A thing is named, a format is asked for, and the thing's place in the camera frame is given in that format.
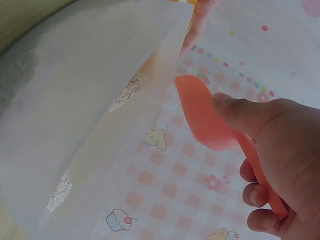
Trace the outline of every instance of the cupcake illustration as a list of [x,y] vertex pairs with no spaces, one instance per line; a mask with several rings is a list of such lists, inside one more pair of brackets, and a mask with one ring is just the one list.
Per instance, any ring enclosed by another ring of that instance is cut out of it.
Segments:
[[113,211],[106,216],[106,223],[109,225],[112,231],[119,232],[122,230],[130,230],[132,220],[135,218],[129,217],[122,209],[113,209]]

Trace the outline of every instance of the colorful dotted border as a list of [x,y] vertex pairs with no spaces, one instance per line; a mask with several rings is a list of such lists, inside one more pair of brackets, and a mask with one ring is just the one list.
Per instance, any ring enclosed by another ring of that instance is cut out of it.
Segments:
[[[194,45],[194,46],[192,46],[192,48],[191,48],[191,51],[195,51],[195,50],[196,50],[197,53],[199,53],[199,54],[201,54],[201,55],[205,54],[205,56],[206,56],[207,58],[213,59],[213,57],[214,57],[214,55],[213,55],[211,52],[204,50],[202,47],[197,48],[197,45]],[[217,57],[214,58],[214,60],[215,60],[216,62],[222,64],[222,65],[225,66],[226,68],[229,68],[229,63],[227,63],[227,62],[225,62],[225,61],[222,61],[220,57],[217,56]],[[236,68],[234,68],[234,67],[231,67],[231,66],[230,66],[230,68],[232,69],[233,72],[236,72],[236,71],[237,71]],[[265,94],[269,93],[269,95],[270,95],[271,97],[273,97],[273,98],[275,97],[275,94],[274,94],[273,91],[271,91],[271,90],[268,91],[267,87],[259,84],[257,81],[252,80],[251,77],[245,76],[245,75],[244,75],[242,72],[240,72],[240,71],[238,72],[238,74],[239,74],[239,76],[240,76],[241,78],[246,79],[246,81],[247,81],[248,83],[251,83],[256,89],[260,89],[260,90],[261,90],[263,93],[265,93]]]

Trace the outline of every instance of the orange plastic spoon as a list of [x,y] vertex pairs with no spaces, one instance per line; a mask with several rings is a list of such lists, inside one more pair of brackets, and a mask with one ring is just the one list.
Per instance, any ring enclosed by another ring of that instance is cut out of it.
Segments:
[[252,139],[232,129],[218,117],[211,103],[211,93],[199,78],[192,75],[179,76],[175,79],[175,85],[185,118],[195,139],[216,151],[224,151],[238,142],[259,184],[268,191],[268,202],[272,211],[280,220],[285,218],[288,210],[267,181]]

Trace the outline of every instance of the pink flower print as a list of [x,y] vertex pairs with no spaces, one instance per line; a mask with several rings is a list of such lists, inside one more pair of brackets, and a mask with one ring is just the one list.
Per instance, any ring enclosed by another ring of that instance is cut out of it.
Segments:
[[219,187],[222,185],[222,182],[219,179],[217,179],[214,175],[205,177],[204,182],[206,183],[206,188],[211,191],[218,191]]
[[258,101],[261,102],[261,103],[268,102],[268,100],[269,100],[268,95],[266,95],[263,91],[261,91],[260,93],[258,93],[258,94],[256,95],[256,97],[258,98]]

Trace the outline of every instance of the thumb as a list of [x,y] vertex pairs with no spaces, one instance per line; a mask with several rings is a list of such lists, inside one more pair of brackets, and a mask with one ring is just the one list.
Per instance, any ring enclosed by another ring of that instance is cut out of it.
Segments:
[[222,92],[213,94],[211,100],[216,113],[226,124],[255,139],[272,121],[299,106],[298,103],[288,99],[252,102],[232,98]]

